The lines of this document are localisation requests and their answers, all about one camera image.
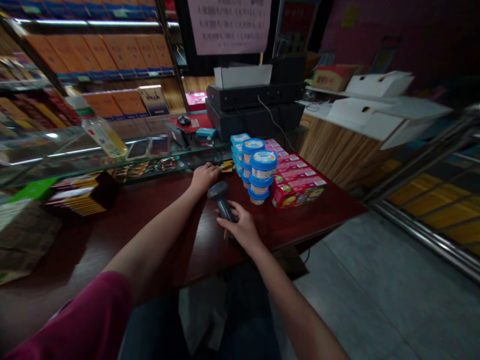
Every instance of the person's right hand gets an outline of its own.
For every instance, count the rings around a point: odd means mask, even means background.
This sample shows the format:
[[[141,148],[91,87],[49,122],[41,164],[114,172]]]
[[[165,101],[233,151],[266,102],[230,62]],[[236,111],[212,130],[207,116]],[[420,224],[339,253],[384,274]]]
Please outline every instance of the person's right hand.
[[[238,202],[228,200],[228,204],[233,208],[231,212],[234,216],[238,217],[238,222],[234,223],[217,217],[216,220],[220,226],[230,231],[247,253],[261,248],[263,243],[255,227],[252,214],[245,210]]]

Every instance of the wooden counter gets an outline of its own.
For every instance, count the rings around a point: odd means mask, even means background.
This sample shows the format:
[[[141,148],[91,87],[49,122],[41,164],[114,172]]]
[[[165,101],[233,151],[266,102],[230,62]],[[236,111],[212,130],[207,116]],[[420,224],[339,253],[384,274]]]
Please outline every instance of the wooden counter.
[[[319,239],[366,211],[334,184],[314,203],[276,211],[270,202],[253,205],[236,173],[222,174],[221,179],[228,182],[229,199],[253,214],[260,237],[271,250]],[[190,182],[191,174],[179,174],[125,186],[108,212],[66,222],[31,275],[0,286],[0,355],[40,329]],[[215,207],[206,198],[197,204],[146,298],[160,296],[245,260],[238,244],[223,239],[223,229],[213,212]],[[162,241],[161,232],[158,241]]]

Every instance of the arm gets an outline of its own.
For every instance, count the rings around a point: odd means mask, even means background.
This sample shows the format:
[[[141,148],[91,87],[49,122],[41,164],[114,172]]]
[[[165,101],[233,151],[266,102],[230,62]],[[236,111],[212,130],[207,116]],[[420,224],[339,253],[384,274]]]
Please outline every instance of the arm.
[[[155,216],[103,269],[124,275],[133,299],[138,300],[165,254],[175,242],[190,212],[220,174],[207,162],[193,173],[190,187],[174,203]]]
[[[217,218],[255,262],[266,288],[280,312],[286,333],[300,360],[348,359],[335,335],[292,284],[283,269],[260,240],[252,219],[240,204],[229,201],[238,223]]]

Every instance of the paper sign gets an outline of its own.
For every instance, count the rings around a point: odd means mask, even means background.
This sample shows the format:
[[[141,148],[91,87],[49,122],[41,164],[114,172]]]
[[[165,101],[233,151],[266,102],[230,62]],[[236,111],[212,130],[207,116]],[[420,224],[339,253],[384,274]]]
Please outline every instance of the paper sign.
[[[272,0],[188,0],[197,55],[263,53]]]

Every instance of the smartphone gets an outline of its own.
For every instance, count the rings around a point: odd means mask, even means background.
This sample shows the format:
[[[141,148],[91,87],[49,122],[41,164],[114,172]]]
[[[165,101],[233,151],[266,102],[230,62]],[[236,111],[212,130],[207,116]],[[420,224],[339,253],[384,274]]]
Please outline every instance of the smartphone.
[[[147,145],[148,145],[148,143],[149,142],[146,139],[135,141],[130,146],[130,150],[128,151],[126,159],[127,160],[135,160],[135,159],[146,158],[147,157]]]
[[[158,158],[170,154],[170,137],[168,134],[159,134],[150,138],[148,156]]]

